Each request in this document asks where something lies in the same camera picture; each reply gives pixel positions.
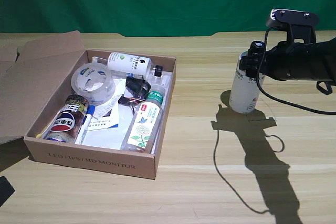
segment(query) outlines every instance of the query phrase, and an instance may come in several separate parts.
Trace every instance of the white bottle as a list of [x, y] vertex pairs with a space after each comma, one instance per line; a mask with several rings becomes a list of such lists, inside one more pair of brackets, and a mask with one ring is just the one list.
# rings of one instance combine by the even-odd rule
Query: white bottle
[[147, 99], [139, 104], [133, 116], [121, 144], [121, 150], [145, 153], [152, 151], [162, 117], [161, 104], [164, 95], [164, 87], [152, 84]]
[[[246, 55], [247, 52], [243, 52], [240, 55], [239, 60]], [[262, 85], [264, 78], [265, 75], [260, 73], [260, 85]], [[238, 61], [229, 98], [229, 105], [231, 109], [242, 114], [252, 112], [257, 104], [259, 93], [260, 91], [257, 86], [256, 78], [247, 77], [245, 72], [239, 69]]]
[[150, 58], [112, 52], [107, 66], [112, 71], [127, 73], [127, 77], [148, 80], [150, 76], [161, 76], [162, 66], [154, 65]]

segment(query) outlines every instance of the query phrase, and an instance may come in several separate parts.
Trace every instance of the tape roll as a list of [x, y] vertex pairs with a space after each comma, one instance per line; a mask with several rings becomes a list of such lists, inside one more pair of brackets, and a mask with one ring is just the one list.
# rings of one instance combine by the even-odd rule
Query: tape roll
[[101, 63], [88, 63], [78, 68], [72, 75], [71, 86], [94, 106], [107, 102], [114, 94], [111, 70]]

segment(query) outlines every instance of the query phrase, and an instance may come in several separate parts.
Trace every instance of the robotic arm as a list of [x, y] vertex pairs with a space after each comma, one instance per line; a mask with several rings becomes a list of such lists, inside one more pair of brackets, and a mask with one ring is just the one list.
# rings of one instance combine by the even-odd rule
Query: robotic arm
[[[331, 86], [336, 86], [336, 38], [316, 43], [314, 26], [318, 21], [314, 13], [273, 9], [266, 22], [269, 28], [265, 34], [265, 42], [253, 41], [248, 51], [241, 55], [238, 69], [246, 77], [256, 80], [258, 88], [264, 94], [266, 93], [261, 88], [259, 74], [279, 81], [313, 80], [317, 82], [319, 91], [331, 94]], [[285, 31], [287, 39], [266, 51], [267, 35], [271, 29]]]

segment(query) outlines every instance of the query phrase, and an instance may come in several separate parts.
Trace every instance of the marker pen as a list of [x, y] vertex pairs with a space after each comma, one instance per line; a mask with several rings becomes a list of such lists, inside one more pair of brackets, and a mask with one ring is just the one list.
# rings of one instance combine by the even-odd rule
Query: marker pen
[[92, 119], [95, 108], [96, 108], [95, 106], [89, 105], [88, 111], [86, 113], [86, 116], [84, 118], [82, 126], [80, 127], [80, 130], [79, 130], [78, 136], [76, 138], [75, 144], [82, 144], [83, 143], [84, 137], [86, 135], [86, 132], [88, 131], [88, 127], [89, 127], [89, 124], [91, 122], [91, 119]]

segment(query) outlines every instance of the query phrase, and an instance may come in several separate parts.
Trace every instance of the green backdrop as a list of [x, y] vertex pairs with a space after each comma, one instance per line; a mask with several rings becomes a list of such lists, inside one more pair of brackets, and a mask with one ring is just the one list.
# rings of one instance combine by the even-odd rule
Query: green backdrop
[[265, 30], [272, 8], [310, 11], [317, 29], [336, 29], [335, 0], [0, 0], [0, 32], [206, 36]]

